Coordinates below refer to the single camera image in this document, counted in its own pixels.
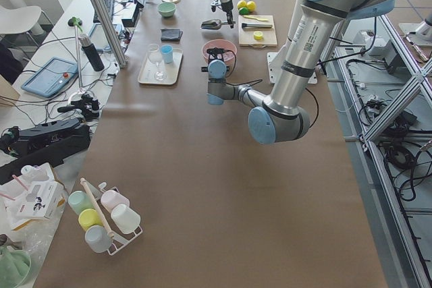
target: brown table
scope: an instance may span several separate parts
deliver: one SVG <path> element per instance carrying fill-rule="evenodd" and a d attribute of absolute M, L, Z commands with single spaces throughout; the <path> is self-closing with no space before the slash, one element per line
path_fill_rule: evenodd
<path fill-rule="evenodd" d="M 35 287 L 385 287 L 325 78 L 310 87 L 320 115 L 309 133 L 260 145 L 246 106 L 207 104 L 200 72 L 202 45 L 237 42 L 237 29 L 200 30 L 203 20 L 224 18 L 212 0 L 181 0 L 171 19 L 157 14 L 159 2 L 146 2 L 81 172 L 116 185 L 144 234 L 113 257 L 93 253 L 67 207 Z M 294 2 L 256 0 L 257 13 L 274 15 L 279 45 Z M 146 46 L 164 27 L 184 31 L 178 83 L 142 86 Z M 269 93 L 267 51 L 239 49 L 229 81 L 262 78 L 256 88 Z M 315 116 L 306 92 L 302 106 Z"/>

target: pink straw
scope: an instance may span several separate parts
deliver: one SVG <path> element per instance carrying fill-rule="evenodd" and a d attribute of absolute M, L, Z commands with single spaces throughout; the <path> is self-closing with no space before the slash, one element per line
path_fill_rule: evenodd
<path fill-rule="evenodd" d="M 24 184 L 22 183 L 22 181 L 20 180 L 20 178 L 18 178 L 16 175 L 12 175 L 12 177 L 13 177 L 16 181 L 18 181 L 18 183 L 19 183 L 20 185 L 22 185 L 26 191 L 28 191 L 27 186 L 24 185 Z"/>
<path fill-rule="evenodd" d="M 2 194 L 1 192 L 0 192 L 0 196 L 15 201 L 15 199 L 13 199 L 12 197 L 5 195 L 5 194 Z"/>

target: white tray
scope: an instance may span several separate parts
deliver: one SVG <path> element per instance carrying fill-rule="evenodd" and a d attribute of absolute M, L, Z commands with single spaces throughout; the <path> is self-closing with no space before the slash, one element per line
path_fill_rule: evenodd
<path fill-rule="evenodd" d="M 158 85 L 172 85 L 177 82 L 178 72 L 182 64 L 183 51 L 181 49 L 173 49 L 173 61 L 166 64 L 162 61 L 160 68 L 166 71 L 167 77 L 158 81 L 155 79 L 157 71 L 156 65 L 147 60 L 147 56 L 142 64 L 140 74 L 138 74 L 138 82 L 140 84 L 158 84 Z"/>

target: keyboard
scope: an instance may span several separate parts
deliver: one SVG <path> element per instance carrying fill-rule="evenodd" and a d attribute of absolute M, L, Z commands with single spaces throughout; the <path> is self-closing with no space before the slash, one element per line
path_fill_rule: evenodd
<path fill-rule="evenodd" d="M 103 0 L 103 2 L 105 3 L 105 7 L 107 8 L 108 11 L 108 15 L 111 18 L 111 20 L 113 19 L 113 15 L 114 15 L 114 4 L 115 4 L 115 0 Z M 94 11 L 94 16 L 93 16 L 93 22 L 94 23 L 99 23 L 100 20 L 97 17 L 97 13 L 96 11 Z"/>

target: yellow cup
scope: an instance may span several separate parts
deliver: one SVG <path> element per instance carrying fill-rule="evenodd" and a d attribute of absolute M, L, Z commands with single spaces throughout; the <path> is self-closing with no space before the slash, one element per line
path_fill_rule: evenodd
<path fill-rule="evenodd" d="M 97 211 L 92 208 L 84 209 L 78 217 L 78 222 L 85 231 L 87 231 L 93 225 L 102 226 L 102 221 L 99 218 Z"/>

